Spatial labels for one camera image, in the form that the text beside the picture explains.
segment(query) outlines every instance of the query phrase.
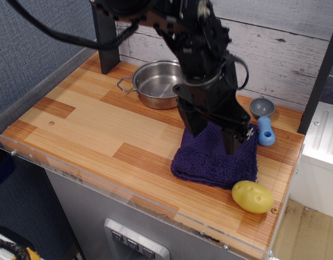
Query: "white wood plank wall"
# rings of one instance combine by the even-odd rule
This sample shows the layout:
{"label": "white wood plank wall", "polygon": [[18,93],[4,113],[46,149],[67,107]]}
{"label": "white wood plank wall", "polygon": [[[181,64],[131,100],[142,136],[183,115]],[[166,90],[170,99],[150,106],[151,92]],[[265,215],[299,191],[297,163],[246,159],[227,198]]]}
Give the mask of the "white wood plank wall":
{"label": "white wood plank wall", "polygon": [[[333,0],[213,0],[229,27],[229,51],[249,66],[240,95],[263,96],[303,111],[333,32]],[[125,23],[117,23],[121,32]],[[152,28],[140,26],[120,46],[122,61],[142,65],[176,57]]]}

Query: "gray bowl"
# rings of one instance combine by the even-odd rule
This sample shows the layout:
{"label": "gray bowl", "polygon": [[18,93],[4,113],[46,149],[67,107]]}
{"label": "gray bowl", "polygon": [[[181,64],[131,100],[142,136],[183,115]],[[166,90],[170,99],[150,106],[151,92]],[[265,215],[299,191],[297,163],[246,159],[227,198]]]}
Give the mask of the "gray bowl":
{"label": "gray bowl", "polygon": [[275,105],[269,99],[258,98],[251,101],[249,109],[256,118],[269,117],[275,112]]}

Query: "stainless steel pot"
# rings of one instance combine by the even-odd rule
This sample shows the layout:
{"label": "stainless steel pot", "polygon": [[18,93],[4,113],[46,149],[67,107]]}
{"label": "stainless steel pot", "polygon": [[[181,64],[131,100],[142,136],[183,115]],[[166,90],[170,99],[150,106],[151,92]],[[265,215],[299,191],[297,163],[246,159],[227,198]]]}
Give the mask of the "stainless steel pot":
{"label": "stainless steel pot", "polygon": [[[119,84],[132,79],[133,90],[124,90]],[[181,83],[181,68],[177,61],[160,60],[140,66],[133,77],[123,77],[118,83],[122,92],[136,92],[143,104],[155,109],[170,109],[177,106],[177,95],[172,87]]]}

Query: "pot handle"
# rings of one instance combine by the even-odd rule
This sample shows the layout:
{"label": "pot handle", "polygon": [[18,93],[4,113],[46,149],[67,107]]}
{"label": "pot handle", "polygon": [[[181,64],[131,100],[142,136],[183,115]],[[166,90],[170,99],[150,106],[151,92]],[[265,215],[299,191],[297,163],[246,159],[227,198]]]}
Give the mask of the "pot handle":
{"label": "pot handle", "polygon": [[138,92],[136,89],[125,90],[125,89],[123,89],[123,88],[119,85],[122,81],[124,81],[124,80],[130,80],[130,79],[132,79],[132,77],[123,77],[120,81],[118,81],[118,83],[117,83],[117,87],[118,87],[120,90],[122,90],[122,92],[124,92],[124,93],[128,93],[128,92]]}

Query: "wooden countertop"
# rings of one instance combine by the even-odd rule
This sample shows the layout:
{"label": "wooden countertop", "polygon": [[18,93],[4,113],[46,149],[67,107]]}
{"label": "wooden countertop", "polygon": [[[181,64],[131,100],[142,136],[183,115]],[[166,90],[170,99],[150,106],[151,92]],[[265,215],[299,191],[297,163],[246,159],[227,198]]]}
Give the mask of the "wooden countertop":
{"label": "wooden countertop", "polygon": [[[258,147],[258,182],[271,190],[278,213],[249,213],[234,202],[230,190],[171,174],[184,125],[176,108],[146,107],[135,93],[117,88],[136,68],[121,62],[103,75],[95,54],[6,129],[1,142],[79,183],[164,214],[210,242],[262,259],[304,140],[297,133],[302,113],[277,107],[271,117],[277,141]],[[122,85],[132,88],[131,82]],[[249,98],[238,96],[238,101],[249,110]]]}

